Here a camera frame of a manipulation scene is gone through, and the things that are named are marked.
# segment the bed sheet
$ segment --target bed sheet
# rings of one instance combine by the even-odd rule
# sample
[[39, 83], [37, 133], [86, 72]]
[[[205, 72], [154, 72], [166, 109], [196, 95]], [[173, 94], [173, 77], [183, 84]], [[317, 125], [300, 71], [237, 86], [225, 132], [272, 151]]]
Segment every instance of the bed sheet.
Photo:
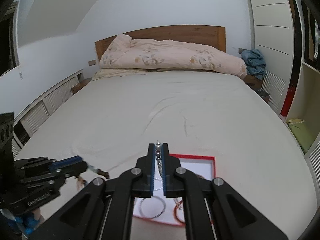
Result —
[[[232, 75], [169, 71], [92, 81], [44, 122], [18, 158], [80, 155], [114, 178], [156, 140], [171, 153], [215, 156], [217, 176], [289, 239], [316, 211], [313, 180], [292, 134]], [[44, 217], [75, 194], [75, 179], [68, 179], [61, 196], [42, 208]], [[131, 239], [163, 238], [185, 239], [184, 229], [133, 219]]]

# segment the green cloth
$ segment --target green cloth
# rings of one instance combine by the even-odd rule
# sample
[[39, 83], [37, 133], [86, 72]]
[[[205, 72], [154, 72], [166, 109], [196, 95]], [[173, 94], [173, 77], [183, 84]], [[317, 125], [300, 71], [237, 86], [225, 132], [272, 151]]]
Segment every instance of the green cloth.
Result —
[[291, 119], [287, 121], [287, 124], [300, 144], [303, 152], [306, 154], [315, 140], [309, 132], [306, 123], [301, 119]]

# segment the silver bangle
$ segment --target silver bangle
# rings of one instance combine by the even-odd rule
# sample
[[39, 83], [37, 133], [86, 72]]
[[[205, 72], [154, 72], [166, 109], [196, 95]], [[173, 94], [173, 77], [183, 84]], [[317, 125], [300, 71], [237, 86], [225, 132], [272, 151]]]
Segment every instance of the silver bangle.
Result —
[[[155, 178], [154, 180], [158, 180], [158, 181], [160, 181], [160, 182], [162, 183], [162, 180], [161, 180], [161, 179]], [[161, 189], [162, 189], [162, 186], [159, 187], [159, 188], [154, 189], [154, 191], [158, 191], [158, 190], [161, 190]]]
[[146, 199], [146, 198], [143, 198], [143, 199], [141, 200], [141, 202], [140, 202], [140, 205], [139, 205], [139, 212], [140, 212], [140, 215], [141, 215], [142, 217], [147, 218], [147, 219], [154, 219], [154, 218], [160, 217], [160, 216], [164, 213], [165, 208], [167, 207], [167, 204], [165, 203], [165, 201], [164, 201], [162, 198], [160, 198], [160, 197], [158, 197], [158, 196], [152, 196], [151, 198], [159, 199], [159, 200], [161, 201], [161, 203], [163, 204], [163, 209], [162, 209], [162, 211], [161, 211], [159, 214], [157, 214], [157, 215], [154, 216], [154, 217], [146, 217], [146, 216], [144, 215], [144, 213], [142, 212], [142, 203], [143, 203], [143, 201], [145, 201], [145, 199]]

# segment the sloped ceiling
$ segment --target sloped ceiling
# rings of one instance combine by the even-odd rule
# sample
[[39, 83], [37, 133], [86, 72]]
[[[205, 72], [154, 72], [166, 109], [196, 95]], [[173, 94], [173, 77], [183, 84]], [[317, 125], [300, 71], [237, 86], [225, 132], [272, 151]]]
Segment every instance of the sloped ceiling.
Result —
[[96, 1], [34, 0], [18, 30], [19, 46], [74, 32]]

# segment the wooden nightstand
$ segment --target wooden nightstand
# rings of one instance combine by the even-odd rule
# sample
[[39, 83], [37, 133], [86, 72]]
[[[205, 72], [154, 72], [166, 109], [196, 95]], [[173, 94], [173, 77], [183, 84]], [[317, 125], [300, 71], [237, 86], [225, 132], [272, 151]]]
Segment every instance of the wooden nightstand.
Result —
[[89, 82], [91, 81], [92, 78], [86, 78], [84, 80], [82, 80], [81, 82], [79, 82], [79, 84], [76, 84], [73, 88], [72, 88], [72, 93], [75, 94], [77, 93], [80, 89], [84, 88], [87, 84], [89, 84]]

